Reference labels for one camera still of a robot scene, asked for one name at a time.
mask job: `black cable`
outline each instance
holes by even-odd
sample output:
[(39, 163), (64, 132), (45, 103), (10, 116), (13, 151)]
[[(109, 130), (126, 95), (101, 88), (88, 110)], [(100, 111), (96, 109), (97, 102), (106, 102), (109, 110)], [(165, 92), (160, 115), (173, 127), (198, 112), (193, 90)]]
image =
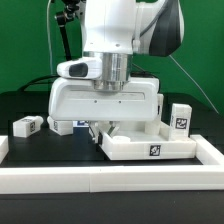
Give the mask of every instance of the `black cable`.
[(46, 79), (52, 79), (52, 78), (58, 78), (58, 77), (59, 77), (59, 75), (47, 75), (47, 76), (42, 76), (42, 77), (33, 79), (30, 82), (26, 83), (25, 85), (21, 86), (17, 91), (23, 92), (30, 85), (47, 84), (49, 82), (41, 83), (39, 81), (46, 80)]

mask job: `white frame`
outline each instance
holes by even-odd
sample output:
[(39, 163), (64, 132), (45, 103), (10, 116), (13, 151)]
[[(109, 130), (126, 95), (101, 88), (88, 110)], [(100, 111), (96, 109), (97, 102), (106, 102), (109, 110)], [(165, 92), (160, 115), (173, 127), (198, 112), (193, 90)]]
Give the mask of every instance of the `white frame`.
[[(0, 194), (224, 189), (224, 156), (202, 136), (191, 139), (203, 165), (1, 168)], [(1, 136), (1, 161), (7, 152)]]

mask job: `cable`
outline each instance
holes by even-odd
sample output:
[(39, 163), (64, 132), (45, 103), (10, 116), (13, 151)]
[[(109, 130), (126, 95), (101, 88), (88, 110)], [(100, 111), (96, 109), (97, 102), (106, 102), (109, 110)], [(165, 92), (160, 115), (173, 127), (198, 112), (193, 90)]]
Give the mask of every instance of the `cable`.
[(51, 29), (50, 29), (50, 5), (51, 1), (49, 0), (47, 4), (47, 39), (48, 39), (48, 48), (49, 48), (49, 60), (50, 60), (50, 71), (53, 74), (53, 56), (52, 56), (52, 45), (51, 45)]
[(143, 69), (142, 67), (140, 67), (140, 66), (138, 66), (138, 65), (136, 65), (136, 64), (134, 64), (134, 63), (132, 63), (132, 65), (134, 66), (134, 67), (136, 67), (136, 68), (138, 68), (140, 71), (142, 71), (142, 72), (147, 72), (145, 69)]
[(219, 111), (216, 109), (215, 105), (212, 103), (212, 101), (209, 99), (209, 97), (206, 95), (204, 90), (201, 88), (201, 86), (191, 77), (191, 75), (173, 58), (172, 55), (169, 56), (173, 62), (180, 68), (181, 71), (184, 72), (185, 75), (188, 76), (188, 78), (198, 87), (198, 89), (201, 91), (201, 93), (204, 95), (204, 97), (208, 100), (212, 108), (215, 110), (217, 114), (219, 114)]
[(149, 29), (152, 28), (152, 26), (155, 24), (155, 22), (159, 19), (159, 17), (162, 15), (162, 13), (165, 11), (167, 5), (168, 5), (169, 0), (165, 0), (163, 3), (161, 9), (159, 12), (156, 14), (155, 18), (152, 20), (152, 22), (140, 33), (140, 37), (142, 37), (146, 32), (148, 32)]
[(42, 80), (46, 80), (46, 79), (52, 79), (52, 78), (58, 78), (59, 76), (58, 75), (48, 75), (48, 76), (42, 76), (42, 77), (39, 77), (39, 78), (36, 78), (36, 79), (33, 79), (31, 80), (30, 82), (28, 82), (27, 84), (21, 86), (17, 91), (20, 91), (20, 92), (23, 92), (27, 87), (29, 87), (30, 85), (36, 85), (36, 84), (47, 84), (46, 82), (45, 83), (41, 83), (39, 81), (42, 81)]

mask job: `white robotic arm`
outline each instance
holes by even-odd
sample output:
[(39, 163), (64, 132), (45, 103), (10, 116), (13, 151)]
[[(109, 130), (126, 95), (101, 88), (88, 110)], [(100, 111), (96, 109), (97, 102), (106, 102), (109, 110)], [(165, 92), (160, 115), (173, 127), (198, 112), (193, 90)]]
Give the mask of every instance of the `white robotic arm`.
[(58, 66), (58, 74), (65, 78), (52, 87), (50, 116), (55, 120), (152, 121), (158, 112), (159, 81), (130, 78), (132, 56), (134, 51), (167, 56), (180, 46), (179, 0), (87, 0), (79, 7), (83, 58)]

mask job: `white block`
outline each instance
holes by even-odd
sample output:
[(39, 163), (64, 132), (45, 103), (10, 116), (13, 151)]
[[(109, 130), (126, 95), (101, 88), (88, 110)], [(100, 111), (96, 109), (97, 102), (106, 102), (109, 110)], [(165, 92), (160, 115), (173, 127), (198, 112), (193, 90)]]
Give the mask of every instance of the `white block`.
[(3, 161), (9, 151), (8, 137), (0, 136), (0, 163)]
[(192, 108), (185, 104), (173, 104), (169, 140), (188, 138)]
[(13, 123), (13, 135), (27, 138), (40, 131), (43, 118), (40, 116), (27, 116)]
[(47, 118), (49, 128), (59, 135), (71, 135), (73, 134), (73, 122), (72, 121), (55, 121), (50, 116)]

